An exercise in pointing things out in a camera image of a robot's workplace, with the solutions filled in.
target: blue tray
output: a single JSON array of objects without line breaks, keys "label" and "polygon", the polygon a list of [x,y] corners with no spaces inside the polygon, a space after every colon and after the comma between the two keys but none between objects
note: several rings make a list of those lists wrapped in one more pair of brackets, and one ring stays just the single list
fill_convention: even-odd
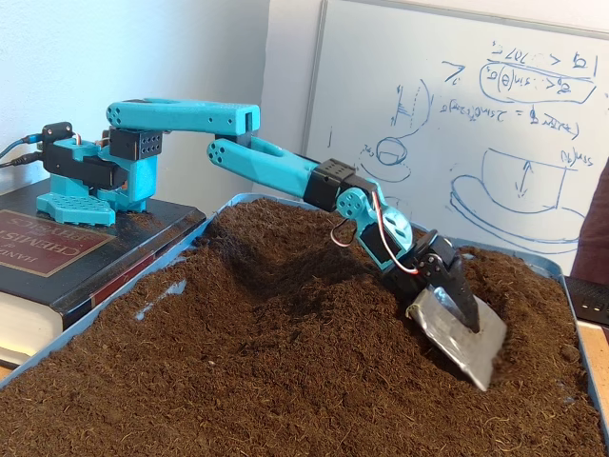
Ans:
[{"label": "blue tray", "polygon": [[[128,283],[126,283],[124,286],[122,286],[119,290],[117,290],[112,295],[110,295],[106,301],[104,301],[97,308],[95,308],[91,312],[89,312],[85,317],[83,317],[80,321],[78,321],[72,327],[70,327],[66,331],[64,331],[61,335],[59,335],[57,338],[55,338],[44,349],[42,349],[39,352],[37,352],[36,354],[34,354],[31,358],[29,358],[27,360],[27,362],[25,364],[23,364],[22,366],[17,368],[9,376],[7,376],[5,379],[0,381],[0,389],[5,387],[8,383],[10,383],[10,381],[12,381],[16,377],[18,377],[24,371],[38,365],[40,363],[40,361],[43,360],[45,357],[49,356],[49,354],[51,352],[61,349],[63,346],[65,346],[69,342],[69,340],[72,337],[82,333],[87,328],[89,328],[90,325],[95,321],[95,319],[97,318],[99,313],[105,307],[107,307],[113,300],[115,300],[119,296],[129,292],[133,288],[133,286],[135,286],[135,284],[142,277],[144,277],[148,274],[151,274],[154,271],[157,271],[159,269],[172,265],[176,262],[179,262],[181,260],[180,254],[184,250],[192,248],[192,241],[196,237],[200,236],[205,231],[207,225],[224,208],[231,207],[231,206],[237,205],[239,203],[253,202],[254,200],[258,200],[260,198],[267,198],[267,199],[274,200],[274,201],[277,201],[277,202],[280,202],[280,203],[283,203],[286,205],[294,206],[294,207],[301,207],[301,208],[305,208],[305,209],[317,210],[315,207],[312,207],[305,203],[301,203],[301,202],[297,202],[297,201],[293,201],[293,200],[286,200],[283,198],[278,198],[278,197],[274,197],[271,195],[265,195],[265,194],[261,194],[261,193],[242,193],[242,194],[236,195],[232,200],[227,202],[223,207],[221,207],[218,211],[216,211],[214,214],[212,214],[211,217],[209,217],[209,219],[207,219],[207,221],[204,224],[202,224],[195,231],[190,233],[189,236],[187,238],[185,238],[181,243],[179,243],[178,245],[171,248],[161,258],[159,258],[154,264],[152,264],[150,267],[144,269],[140,274],[135,276]],[[421,226],[414,225],[414,227],[417,229],[425,230],[425,228],[423,228]],[[569,296],[566,282],[564,280],[564,275],[562,274],[562,270],[556,263],[554,263],[544,257],[535,255],[535,254],[519,252],[517,250],[506,249],[506,248],[498,248],[496,246],[490,246],[490,245],[485,245],[482,243],[467,241],[467,240],[463,240],[461,238],[451,238],[450,241],[453,244],[453,246],[455,246],[456,248],[460,248],[463,246],[472,246],[472,247],[476,247],[476,248],[494,250],[496,252],[502,252],[502,253],[512,256],[512,257],[521,258],[537,274],[540,274],[544,277],[556,279],[557,281],[560,282],[560,284],[564,288],[565,292],[567,292],[566,296],[569,301],[569,305],[571,307],[573,319],[574,319],[574,321],[576,320],[576,315],[575,315],[575,312],[573,309],[573,304],[571,303],[571,297]],[[585,348],[583,347],[583,344],[581,343],[580,329],[577,326],[576,326],[576,329],[577,329],[577,333],[578,333],[578,338],[580,339],[580,353],[582,355],[581,359],[583,361],[584,367],[588,371],[588,379],[589,379],[588,394],[590,395],[595,408],[598,411],[600,411],[601,421],[602,421],[601,426],[602,426],[602,431],[603,431],[604,438],[605,438],[605,444],[609,444],[609,430],[607,429],[605,411],[602,410],[601,405],[600,405],[599,392],[597,390],[595,379],[592,375],[592,372],[588,369],[589,361],[588,361],[588,356],[585,352]]]}]

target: white wire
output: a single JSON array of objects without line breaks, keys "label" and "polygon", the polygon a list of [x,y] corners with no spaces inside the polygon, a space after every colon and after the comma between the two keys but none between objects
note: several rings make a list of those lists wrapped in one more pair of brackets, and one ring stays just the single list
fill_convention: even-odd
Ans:
[{"label": "white wire", "polygon": [[344,224],[346,221],[348,221],[348,219],[343,219],[343,221],[338,225],[338,226],[334,226],[332,228],[332,230],[330,231],[330,238],[332,239],[332,241],[334,242],[334,244],[336,246],[339,246],[340,248],[348,248],[349,246],[351,246],[351,243],[353,243],[353,238],[355,238],[354,236],[351,237],[351,241],[349,241],[348,244],[346,243],[341,243],[335,236],[334,236],[334,230],[336,230],[338,227],[340,227],[342,224]]},{"label": "white wire", "polygon": [[389,257],[391,258],[393,263],[396,264],[396,267],[398,267],[405,273],[419,274],[419,271],[416,268],[405,267],[398,261],[398,259],[396,259],[396,256],[393,255],[393,251],[389,248],[389,245],[387,244],[387,240],[385,240],[385,238],[384,238],[383,214],[381,213],[381,204],[379,203],[379,195],[377,195],[377,192],[372,192],[372,200],[374,201],[374,210],[377,213],[377,222],[379,224],[379,233],[381,234],[381,239],[383,240],[384,248],[387,250]]}]

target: cable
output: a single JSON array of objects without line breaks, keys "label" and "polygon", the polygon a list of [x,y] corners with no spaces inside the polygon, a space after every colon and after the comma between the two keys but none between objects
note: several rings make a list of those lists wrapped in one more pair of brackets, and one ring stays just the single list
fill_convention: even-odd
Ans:
[{"label": "cable", "polygon": [[407,268],[402,265],[395,255],[393,255],[393,251],[389,248],[387,244],[387,240],[384,238],[384,224],[383,224],[383,214],[381,213],[381,204],[379,203],[379,195],[377,192],[372,192],[372,200],[374,201],[374,210],[377,213],[377,222],[379,224],[379,233],[381,234],[381,239],[383,240],[384,248],[387,250],[389,257],[396,264],[396,267],[401,269],[403,272],[408,274],[419,274],[419,271],[416,268]]},{"label": "cable", "polygon": [[25,141],[23,141],[23,138],[21,138],[15,142],[9,144],[6,149],[4,149],[2,152],[0,152],[0,159],[2,159],[2,157],[7,155],[11,149],[16,148],[19,145],[23,145],[24,143],[25,143]]},{"label": "cable", "polygon": [[42,152],[31,152],[29,154],[24,154],[21,157],[17,157],[16,159],[12,159],[10,162],[5,162],[4,164],[0,164],[0,169],[4,169],[6,167],[18,167],[20,165],[31,164],[37,160],[42,160]]},{"label": "cable", "polygon": [[42,139],[42,135],[40,133],[34,133],[33,135],[26,135],[23,138],[20,138],[17,141],[12,142],[2,152],[0,152],[0,159],[2,159],[13,148],[16,148],[19,145],[31,145],[33,143],[38,143],[39,141],[41,141],[41,139]]},{"label": "cable", "polygon": [[343,221],[342,221],[340,224],[338,224],[338,225],[334,226],[334,227],[332,228],[332,230],[330,231],[330,238],[332,239],[332,241],[334,242],[334,244],[335,244],[336,246],[339,246],[339,247],[341,247],[341,248],[348,248],[349,246],[351,246],[351,243],[353,243],[353,240],[355,239],[355,231],[354,231],[354,232],[353,232],[353,234],[351,235],[351,241],[349,241],[348,243],[341,243],[341,242],[340,242],[340,241],[339,241],[339,240],[336,238],[336,236],[334,236],[334,230],[338,229],[340,226],[342,226],[342,225],[343,225],[345,222],[347,222],[347,221],[348,221],[348,219],[343,219]]}]

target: black cable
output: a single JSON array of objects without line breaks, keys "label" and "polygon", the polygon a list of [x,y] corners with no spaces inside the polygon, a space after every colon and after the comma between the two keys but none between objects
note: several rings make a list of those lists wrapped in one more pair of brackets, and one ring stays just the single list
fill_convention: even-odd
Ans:
[{"label": "black cable", "polygon": [[[2,152],[0,152],[0,159],[2,159],[5,155],[7,155],[11,150],[13,150],[14,148],[16,148],[19,145],[31,145],[33,143],[38,143],[39,141],[42,140],[42,134],[40,133],[34,133],[32,135],[26,135],[23,138],[18,139],[17,141],[13,141],[12,143],[10,143]],[[29,156],[28,154],[26,155],[22,155],[21,157],[19,157],[19,159],[21,159],[22,157],[26,157]],[[4,167],[8,167],[10,165],[25,165],[25,164],[29,164],[31,162],[16,162],[13,163],[14,161],[10,161],[7,164],[0,164],[0,169],[3,169]]]},{"label": "black cable", "polygon": [[37,160],[42,160],[42,152],[31,152],[29,154],[24,154],[21,157],[12,159],[10,162],[5,162],[4,164],[0,164],[0,169],[4,169],[6,167],[18,167],[20,165],[31,164],[32,162],[36,162]]}]

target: chemistry book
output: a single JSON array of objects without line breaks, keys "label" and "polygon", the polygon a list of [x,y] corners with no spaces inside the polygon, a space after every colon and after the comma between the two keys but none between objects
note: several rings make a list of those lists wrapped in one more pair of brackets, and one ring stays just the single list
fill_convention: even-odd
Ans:
[{"label": "chemistry book", "polygon": [[49,180],[0,196],[0,365],[15,368],[206,220],[158,200],[111,227],[36,211]]}]

